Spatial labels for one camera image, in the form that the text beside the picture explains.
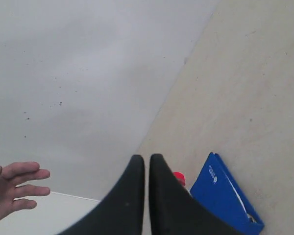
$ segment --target beige floor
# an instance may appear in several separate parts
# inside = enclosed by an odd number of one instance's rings
[[[210,151],[262,234],[294,235],[294,0],[222,0],[138,152],[191,186]]]

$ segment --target red object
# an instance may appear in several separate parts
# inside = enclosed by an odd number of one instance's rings
[[[181,172],[173,172],[176,179],[185,187],[185,177]]]

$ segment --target blue folder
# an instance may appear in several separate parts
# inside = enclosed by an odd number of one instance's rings
[[[218,154],[210,153],[190,192],[212,214],[245,235],[258,235],[265,226]]]

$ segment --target hand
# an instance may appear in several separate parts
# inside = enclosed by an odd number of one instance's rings
[[[49,176],[50,172],[40,169],[36,162],[12,163],[4,168],[0,166],[0,220],[13,212],[30,210],[37,206],[37,203],[33,200],[16,198],[50,194],[48,187],[17,185],[30,180],[46,179]]]

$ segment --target white logo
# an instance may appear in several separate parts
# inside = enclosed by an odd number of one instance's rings
[[[209,165],[209,173],[210,173],[211,178],[212,178],[212,180],[213,180],[213,182],[215,184],[218,181],[218,178],[217,178],[214,170],[212,169],[212,167],[210,165]]]

